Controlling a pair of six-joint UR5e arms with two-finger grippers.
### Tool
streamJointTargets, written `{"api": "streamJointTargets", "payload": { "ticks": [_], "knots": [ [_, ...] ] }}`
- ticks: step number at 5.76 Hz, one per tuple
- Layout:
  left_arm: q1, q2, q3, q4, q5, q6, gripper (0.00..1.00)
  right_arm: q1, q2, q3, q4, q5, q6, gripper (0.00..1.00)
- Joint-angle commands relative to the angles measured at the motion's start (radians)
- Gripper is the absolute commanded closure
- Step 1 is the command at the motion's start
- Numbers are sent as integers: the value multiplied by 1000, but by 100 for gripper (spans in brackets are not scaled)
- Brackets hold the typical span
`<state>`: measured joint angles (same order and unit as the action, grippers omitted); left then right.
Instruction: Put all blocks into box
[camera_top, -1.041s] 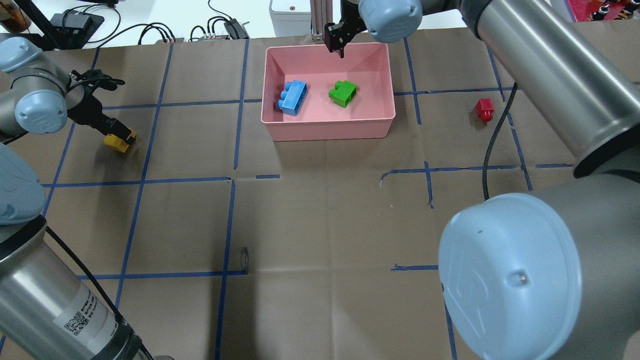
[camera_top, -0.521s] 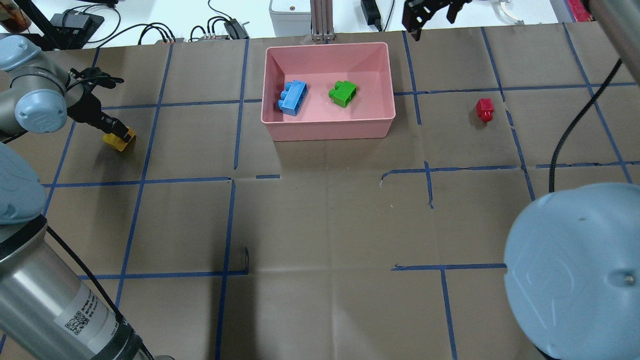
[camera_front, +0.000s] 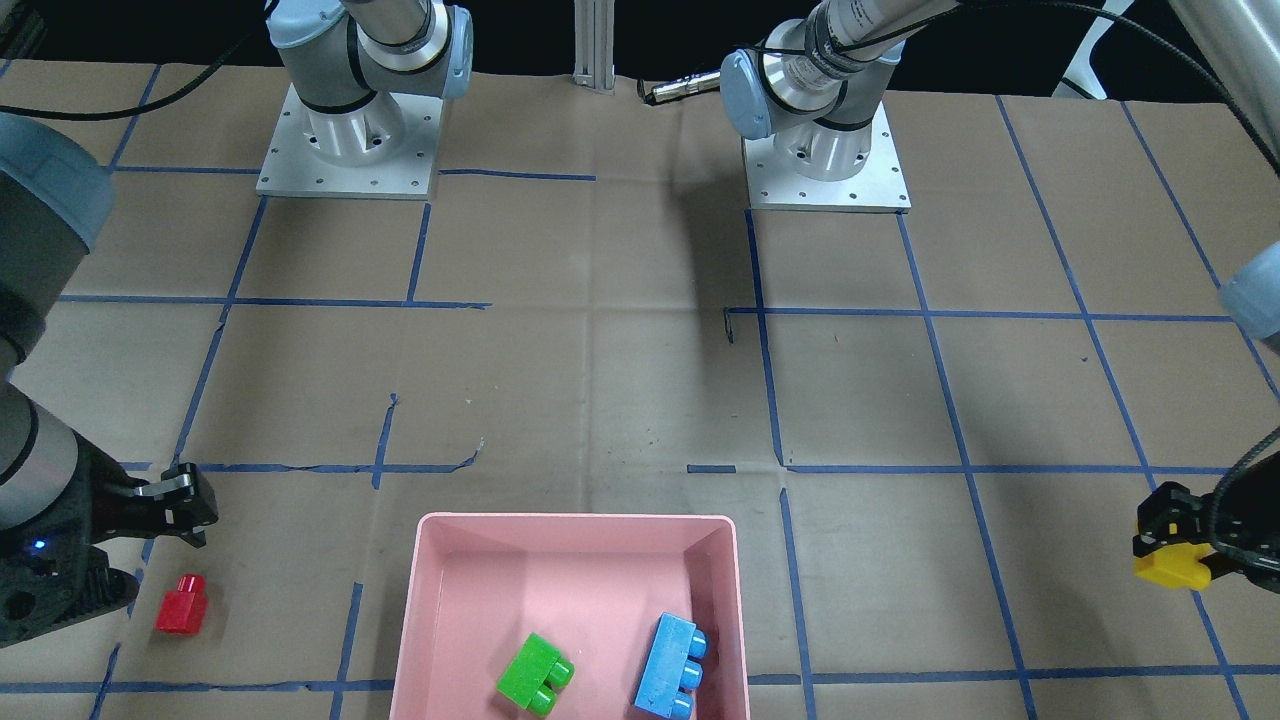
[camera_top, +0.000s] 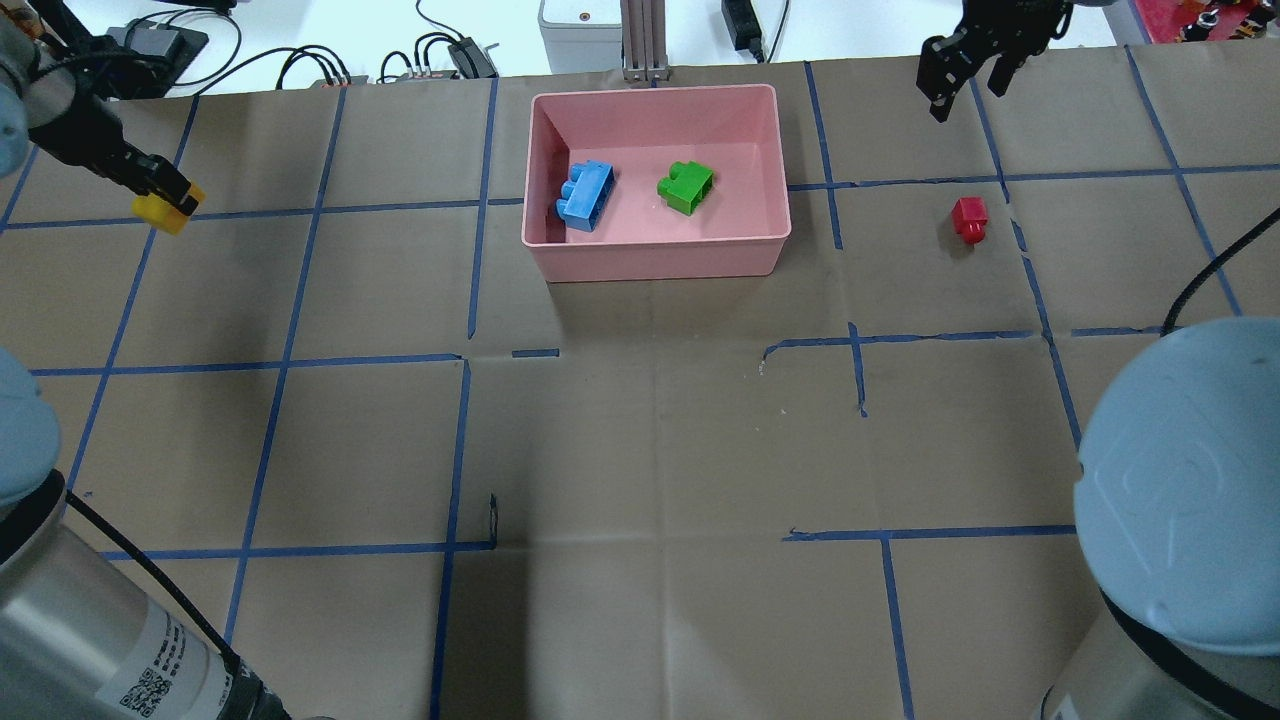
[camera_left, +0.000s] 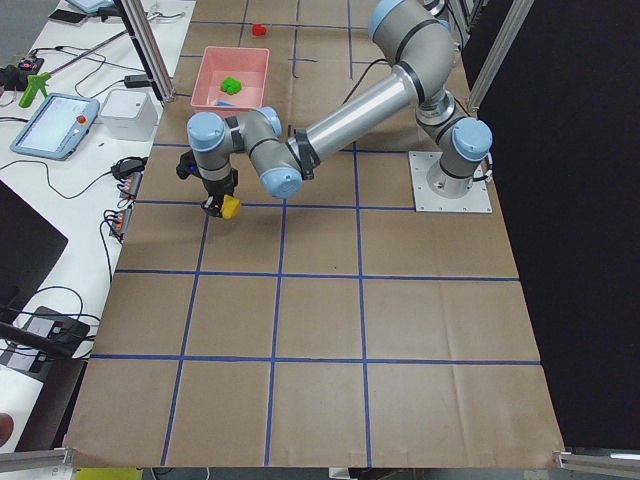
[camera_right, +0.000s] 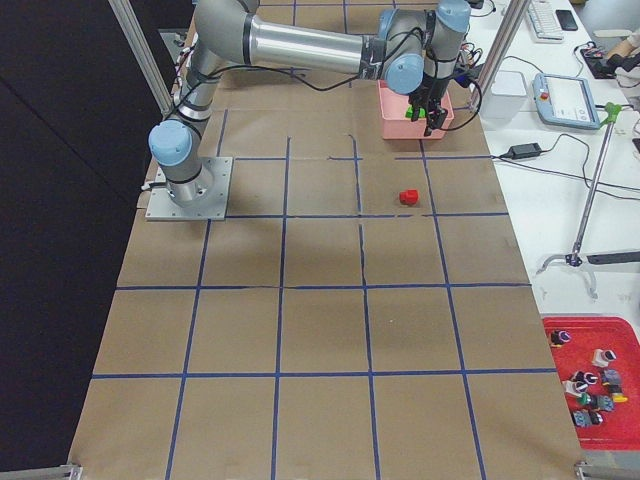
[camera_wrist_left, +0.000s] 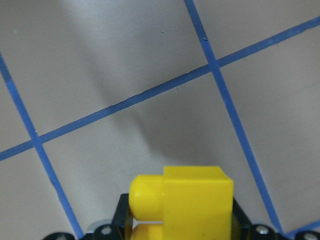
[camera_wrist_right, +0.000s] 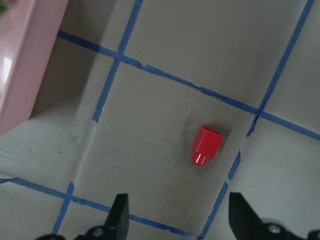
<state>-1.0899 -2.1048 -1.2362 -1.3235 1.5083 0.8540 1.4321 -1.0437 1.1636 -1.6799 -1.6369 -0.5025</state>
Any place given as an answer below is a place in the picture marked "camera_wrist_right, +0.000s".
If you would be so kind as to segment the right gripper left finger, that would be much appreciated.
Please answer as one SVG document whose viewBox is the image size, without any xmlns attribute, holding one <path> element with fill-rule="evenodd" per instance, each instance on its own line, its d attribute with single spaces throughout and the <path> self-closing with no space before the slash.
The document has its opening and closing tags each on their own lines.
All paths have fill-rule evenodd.
<svg viewBox="0 0 320 240">
<path fill-rule="evenodd" d="M 129 230 L 129 196 L 117 194 L 104 224 L 105 240 L 125 240 Z"/>
</svg>

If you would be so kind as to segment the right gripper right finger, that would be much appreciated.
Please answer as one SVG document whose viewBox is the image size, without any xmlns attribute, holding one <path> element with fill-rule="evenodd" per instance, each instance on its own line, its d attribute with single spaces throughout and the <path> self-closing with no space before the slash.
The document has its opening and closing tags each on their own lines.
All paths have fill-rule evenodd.
<svg viewBox="0 0 320 240">
<path fill-rule="evenodd" d="M 239 192 L 229 194 L 228 222 L 236 240 L 263 240 L 263 222 Z"/>
</svg>

